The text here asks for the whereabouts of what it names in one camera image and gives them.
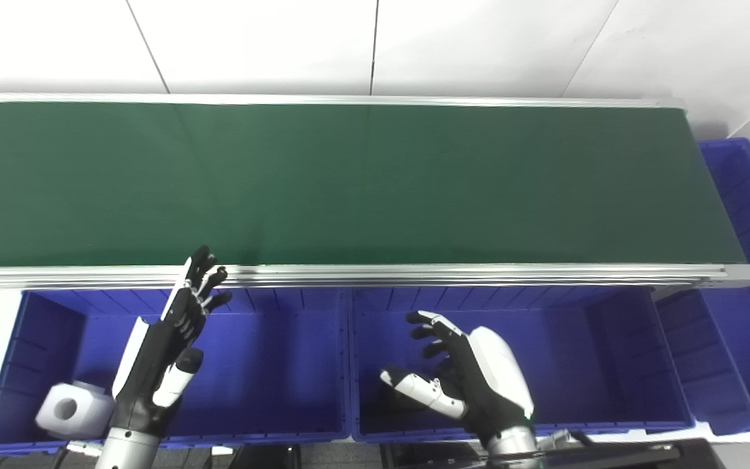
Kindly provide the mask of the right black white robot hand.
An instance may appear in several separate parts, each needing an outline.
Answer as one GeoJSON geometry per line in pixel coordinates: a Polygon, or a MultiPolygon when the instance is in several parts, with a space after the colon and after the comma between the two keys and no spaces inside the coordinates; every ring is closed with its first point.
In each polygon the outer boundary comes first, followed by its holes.
{"type": "Polygon", "coordinates": [[[508,343],[494,330],[480,326],[459,329],[444,315],[413,311],[411,338],[431,337],[425,358],[446,353],[445,375],[425,378],[398,365],[385,365],[381,382],[399,395],[460,421],[490,455],[536,451],[532,424],[534,403],[529,386],[508,343]]]}

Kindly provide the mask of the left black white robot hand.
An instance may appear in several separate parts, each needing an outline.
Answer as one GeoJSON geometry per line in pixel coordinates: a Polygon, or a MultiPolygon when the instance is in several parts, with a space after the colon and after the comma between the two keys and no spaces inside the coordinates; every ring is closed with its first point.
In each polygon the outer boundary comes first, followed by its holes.
{"type": "Polygon", "coordinates": [[[227,279],[227,270],[208,246],[187,258],[161,317],[146,332],[115,397],[111,429],[163,438],[178,412],[182,391],[167,391],[167,377],[191,380],[203,352],[194,347],[206,319],[232,299],[229,291],[212,294],[227,279]]]}

